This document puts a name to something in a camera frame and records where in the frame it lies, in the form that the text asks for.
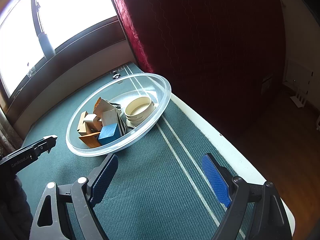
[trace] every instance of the clear plastic bowl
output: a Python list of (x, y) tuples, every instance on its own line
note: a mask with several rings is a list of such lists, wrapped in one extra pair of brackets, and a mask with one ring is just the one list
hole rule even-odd
[[(106, 145), (89, 148), (80, 139), (77, 126), (82, 112), (93, 112), (99, 97), (121, 105), (121, 118), (125, 120), (124, 109), (135, 98), (148, 95), (155, 103), (155, 110), (140, 125), (126, 135)], [(158, 121), (166, 109), (171, 96), (171, 86), (162, 76), (138, 73), (116, 79), (92, 93), (72, 115), (66, 133), (66, 143), (71, 152), (84, 157), (114, 153), (132, 145), (142, 138)]]

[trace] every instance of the dark red fabric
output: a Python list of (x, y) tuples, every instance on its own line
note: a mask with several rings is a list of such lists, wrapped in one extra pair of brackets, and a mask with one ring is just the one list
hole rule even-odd
[[(270, 103), (285, 62), (280, 0), (114, 0), (145, 72), (226, 136)], [(263, 79), (271, 87), (261, 95)]]

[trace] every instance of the window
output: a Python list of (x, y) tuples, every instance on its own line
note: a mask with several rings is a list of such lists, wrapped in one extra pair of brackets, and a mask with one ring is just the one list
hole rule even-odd
[[(54, 49), (74, 35), (116, 15), (111, 0), (36, 0)], [(42, 57), (31, 0), (20, 0), (0, 27), (0, 74), (8, 96)]]

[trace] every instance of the ribbed green mat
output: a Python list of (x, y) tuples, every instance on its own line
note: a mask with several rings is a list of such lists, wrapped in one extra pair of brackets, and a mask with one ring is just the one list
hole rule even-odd
[[(133, 63), (121, 75), (141, 72)], [(57, 145), (18, 173), (34, 214), (46, 184), (73, 183), (100, 165), (104, 156), (79, 157), (68, 150), (65, 135), (77, 107), (95, 90), (110, 82), (112, 74), (74, 93), (29, 131), (24, 145), (45, 135), (56, 134)], [(191, 155), (185, 152), (170, 130), (169, 123)], [(211, 239), (225, 213), (196, 169), (211, 152), (217, 161), (235, 172), (198, 128), (170, 102), (150, 132), (130, 147), (116, 153), (119, 168), (103, 201), (94, 211), (110, 240), (124, 239)], [(70, 218), (77, 239), (83, 239), (71, 204)], [(249, 224), (252, 206), (247, 208), (242, 231)]]

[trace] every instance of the white wall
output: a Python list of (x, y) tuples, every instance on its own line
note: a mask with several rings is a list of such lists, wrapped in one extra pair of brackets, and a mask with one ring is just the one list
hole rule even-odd
[(121, 41), (79, 62), (53, 81), (30, 103), (13, 125), (14, 129), (25, 138), (31, 125), (50, 108), (75, 90), (128, 61), (135, 62), (134, 56), (127, 41)]
[(287, 61), (313, 71), (307, 100), (320, 110), (320, 27), (302, 0), (282, 2)]

